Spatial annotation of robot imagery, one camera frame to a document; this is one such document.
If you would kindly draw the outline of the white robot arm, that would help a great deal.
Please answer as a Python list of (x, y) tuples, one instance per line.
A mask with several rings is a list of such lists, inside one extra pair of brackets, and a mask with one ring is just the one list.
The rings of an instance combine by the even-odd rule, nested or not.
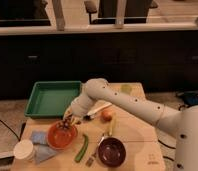
[(164, 104), (118, 92), (104, 78), (89, 79), (68, 107), (83, 118), (99, 101), (110, 102), (176, 139), (173, 171), (198, 171), (198, 105), (179, 111)]

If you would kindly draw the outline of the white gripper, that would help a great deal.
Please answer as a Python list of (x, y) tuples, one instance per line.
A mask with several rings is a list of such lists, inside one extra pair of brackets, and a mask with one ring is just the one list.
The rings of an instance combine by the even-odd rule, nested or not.
[(87, 95), (80, 94), (70, 104), (71, 113), (67, 112), (64, 114), (62, 120), (67, 120), (72, 115), (74, 116), (71, 121), (71, 125), (81, 124), (81, 118), (87, 115), (89, 110), (94, 106), (94, 100)]

